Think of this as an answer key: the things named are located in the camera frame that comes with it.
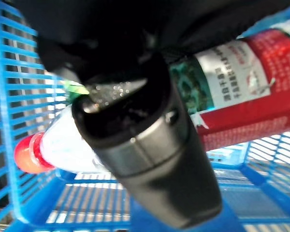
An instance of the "white label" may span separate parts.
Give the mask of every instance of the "white label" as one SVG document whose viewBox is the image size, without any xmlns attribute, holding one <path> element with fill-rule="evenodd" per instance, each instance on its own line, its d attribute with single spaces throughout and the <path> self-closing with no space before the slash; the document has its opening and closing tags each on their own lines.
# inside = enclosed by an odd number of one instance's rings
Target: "white label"
<svg viewBox="0 0 290 232">
<path fill-rule="evenodd" d="M 243 41 L 195 54 L 208 81 L 215 109 L 271 94 L 264 69 Z"/>
</svg>

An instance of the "can label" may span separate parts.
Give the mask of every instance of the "can label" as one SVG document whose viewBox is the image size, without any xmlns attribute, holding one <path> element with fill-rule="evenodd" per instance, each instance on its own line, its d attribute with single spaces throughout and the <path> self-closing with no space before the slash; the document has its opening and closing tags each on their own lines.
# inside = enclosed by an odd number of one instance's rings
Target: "can label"
<svg viewBox="0 0 290 232">
<path fill-rule="evenodd" d="M 214 47 L 171 67 L 205 150 L 290 130 L 286 28 Z"/>
<path fill-rule="evenodd" d="M 195 57 L 206 76 L 214 109 L 271 94 L 264 69 L 246 42 L 232 41 Z"/>
</svg>

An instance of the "green label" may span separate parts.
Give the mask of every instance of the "green label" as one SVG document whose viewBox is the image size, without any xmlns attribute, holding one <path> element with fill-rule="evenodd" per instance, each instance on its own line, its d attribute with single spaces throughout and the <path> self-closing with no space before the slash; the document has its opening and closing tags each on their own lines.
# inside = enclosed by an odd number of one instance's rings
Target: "green label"
<svg viewBox="0 0 290 232">
<path fill-rule="evenodd" d="M 212 109 L 213 98 L 208 81 L 195 57 L 170 67 L 171 78 L 176 82 L 189 114 Z"/>
</svg>

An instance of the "red bottle cap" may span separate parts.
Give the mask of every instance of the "red bottle cap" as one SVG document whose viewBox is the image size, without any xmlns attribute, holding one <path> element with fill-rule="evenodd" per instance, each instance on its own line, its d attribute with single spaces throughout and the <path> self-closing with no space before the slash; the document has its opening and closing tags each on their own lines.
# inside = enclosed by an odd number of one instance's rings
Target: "red bottle cap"
<svg viewBox="0 0 290 232">
<path fill-rule="evenodd" d="M 44 133 L 40 132 L 24 138 L 14 151 L 17 166 L 26 173 L 38 174 L 53 170 L 55 167 L 46 162 L 40 151 L 40 142 Z"/>
</svg>

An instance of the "plastic bottle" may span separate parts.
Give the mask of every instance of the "plastic bottle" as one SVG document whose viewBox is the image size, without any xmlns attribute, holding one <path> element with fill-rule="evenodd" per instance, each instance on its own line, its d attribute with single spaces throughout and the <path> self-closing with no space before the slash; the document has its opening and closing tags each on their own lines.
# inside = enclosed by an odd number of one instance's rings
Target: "plastic bottle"
<svg viewBox="0 0 290 232">
<path fill-rule="evenodd" d="M 68 105 L 45 132 L 23 139 L 15 148 L 17 166 L 27 173 L 52 169 L 78 173 L 104 172 L 94 151 L 79 134 Z"/>
</svg>

